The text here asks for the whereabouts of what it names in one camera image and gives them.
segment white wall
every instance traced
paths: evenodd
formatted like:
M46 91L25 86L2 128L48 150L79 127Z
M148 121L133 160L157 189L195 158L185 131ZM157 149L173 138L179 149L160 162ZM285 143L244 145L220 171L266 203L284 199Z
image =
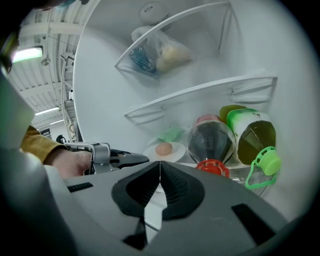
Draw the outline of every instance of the white wall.
M224 57L232 73L264 68L278 75L268 113L282 169L265 199L292 220L306 212L319 184L318 56L299 23L278 2L231 4L238 33L233 33L228 47L233 44L236 51Z
M68 142L69 140L69 135L66 129L66 126L64 123L50 127L50 133L51 133L51 138L56 141L56 138L59 135L63 135L65 137L66 141Z

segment green handle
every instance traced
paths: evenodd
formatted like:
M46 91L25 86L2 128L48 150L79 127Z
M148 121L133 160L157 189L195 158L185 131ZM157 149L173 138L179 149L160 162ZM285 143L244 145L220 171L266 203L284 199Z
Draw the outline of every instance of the green handle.
M273 178L271 180L267 180L267 181L264 181L262 183L256 183L256 184L249 185L249 179L250 179L252 173L254 172L255 165L257 167L260 167L260 165L258 163L258 160L260 160L262 158L263 154L265 154L266 152L268 152L270 150L276 150L276 148L274 146L268 146L268 147L264 148L256 156L255 160L252 161L250 172L248 174L248 177L245 180L245 187L247 189L254 190L254 189L258 189L258 188L263 188L263 187L266 187L268 185L274 184L276 182L277 177L276 177L276 174L274 174Z

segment clear plastic bag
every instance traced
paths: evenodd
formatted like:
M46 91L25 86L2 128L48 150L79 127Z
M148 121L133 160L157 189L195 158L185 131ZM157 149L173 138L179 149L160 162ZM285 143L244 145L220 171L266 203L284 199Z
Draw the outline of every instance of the clear plastic bag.
M135 42L150 29L152 29L152 26L138 27L131 33L132 40ZM189 48L161 30L150 34L140 47L144 48L148 56L155 60L156 70L160 73L171 71L192 59Z

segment human hand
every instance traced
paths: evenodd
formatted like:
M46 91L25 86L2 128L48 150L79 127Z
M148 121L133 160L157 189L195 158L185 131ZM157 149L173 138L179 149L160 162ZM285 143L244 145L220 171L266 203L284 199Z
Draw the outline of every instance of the human hand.
M44 164L58 168L62 178L82 176L91 166L91 155L86 151L71 152L56 149L48 155Z

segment red bottle cap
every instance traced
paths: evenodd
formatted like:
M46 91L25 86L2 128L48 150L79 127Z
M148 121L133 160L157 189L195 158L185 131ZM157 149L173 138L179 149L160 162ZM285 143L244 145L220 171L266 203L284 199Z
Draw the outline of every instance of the red bottle cap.
M202 161L198 163L196 169L229 178L229 169L218 160L209 159Z

